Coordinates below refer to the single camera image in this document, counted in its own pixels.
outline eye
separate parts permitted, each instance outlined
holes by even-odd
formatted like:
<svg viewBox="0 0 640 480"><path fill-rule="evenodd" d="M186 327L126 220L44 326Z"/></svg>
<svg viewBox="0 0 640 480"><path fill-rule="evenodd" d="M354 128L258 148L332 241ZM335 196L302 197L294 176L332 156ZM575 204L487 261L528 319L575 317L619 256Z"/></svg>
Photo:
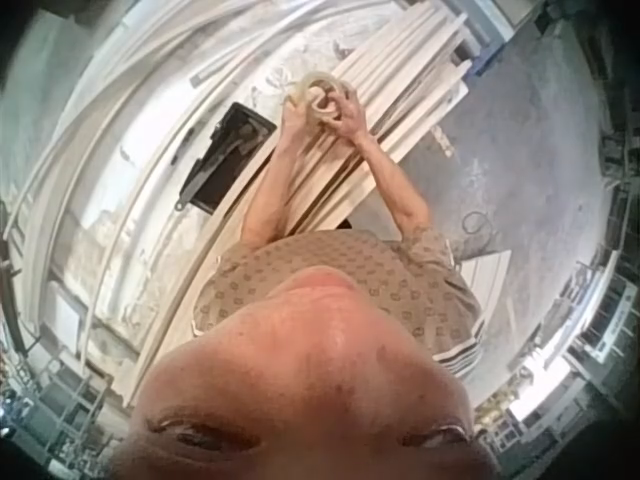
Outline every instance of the eye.
<svg viewBox="0 0 640 480"><path fill-rule="evenodd" d="M153 433L171 436L184 445L211 452L238 453L251 450L260 444L257 437L181 421L165 422L150 426L149 429Z"/></svg>
<svg viewBox="0 0 640 480"><path fill-rule="evenodd" d="M468 442L469 435L459 425L438 427L425 434L407 435L400 441L403 447L417 448L437 448L443 445Z"/></svg>

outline tape roll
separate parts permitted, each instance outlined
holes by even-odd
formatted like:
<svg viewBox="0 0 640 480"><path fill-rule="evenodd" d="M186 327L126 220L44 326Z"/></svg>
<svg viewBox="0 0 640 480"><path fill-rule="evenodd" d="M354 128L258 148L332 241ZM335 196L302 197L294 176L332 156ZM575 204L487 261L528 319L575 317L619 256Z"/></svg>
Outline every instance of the tape roll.
<svg viewBox="0 0 640 480"><path fill-rule="evenodd" d="M295 99L309 106L309 114L317 120L336 118L340 110L327 95L331 92L345 94L343 83L325 72L310 72L298 82Z"/></svg>

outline hand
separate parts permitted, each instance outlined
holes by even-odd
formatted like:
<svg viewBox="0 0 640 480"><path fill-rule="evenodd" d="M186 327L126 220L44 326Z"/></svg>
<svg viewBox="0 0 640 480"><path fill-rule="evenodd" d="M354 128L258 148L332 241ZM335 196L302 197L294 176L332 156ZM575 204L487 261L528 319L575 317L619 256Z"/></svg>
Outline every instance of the hand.
<svg viewBox="0 0 640 480"><path fill-rule="evenodd" d="M304 138L307 127L307 104L299 102L297 105L293 99L287 96L282 105L281 138L288 141Z"/></svg>
<svg viewBox="0 0 640 480"><path fill-rule="evenodd" d="M358 93L348 88L347 96L339 92L331 92L328 97L338 105L340 117L338 119L324 119L323 122L335 130L341 137L357 144L362 138L369 135L367 128L367 116L364 107L358 100Z"/></svg>

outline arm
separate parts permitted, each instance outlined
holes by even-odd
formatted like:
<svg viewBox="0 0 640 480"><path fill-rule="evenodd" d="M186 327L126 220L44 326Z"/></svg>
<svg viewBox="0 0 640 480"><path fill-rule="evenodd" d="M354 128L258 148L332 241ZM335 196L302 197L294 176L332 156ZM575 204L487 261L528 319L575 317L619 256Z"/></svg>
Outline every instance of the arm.
<svg viewBox="0 0 640 480"><path fill-rule="evenodd" d="M304 142L305 109L304 104L295 106L290 99L285 100L280 140L242 224L240 243L251 249L263 247L284 235L289 184Z"/></svg>
<svg viewBox="0 0 640 480"><path fill-rule="evenodd" d="M355 91L346 98L339 94L329 96L340 107L339 120L327 120L336 132L351 140L369 165L380 195L403 237L431 223L429 206L418 193L404 171L387 155L367 128L364 108Z"/></svg>

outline stack of lumber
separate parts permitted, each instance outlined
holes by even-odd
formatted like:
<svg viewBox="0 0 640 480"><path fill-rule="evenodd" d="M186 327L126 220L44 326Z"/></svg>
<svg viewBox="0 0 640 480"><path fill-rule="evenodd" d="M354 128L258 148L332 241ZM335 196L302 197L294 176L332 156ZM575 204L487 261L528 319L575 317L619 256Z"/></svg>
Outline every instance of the stack of lumber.
<svg viewBox="0 0 640 480"><path fill-rule="evenodd" d="M372 134L394 161L411 148L467 92L462 77L470 62L456 62L466 17L455 17L440 2L405 11L349 55L333 73L359 93ZM279 138L276 131L255 155L208 220L198 245L154 319L133 370L122 372L125 405L134 399L149 366L192 338L195 301L215 271L220 255L238 239L244 214L262 168ZM303 149L291 187L289 234L337 226L375 184L354 148L318 127Z"/></svg>

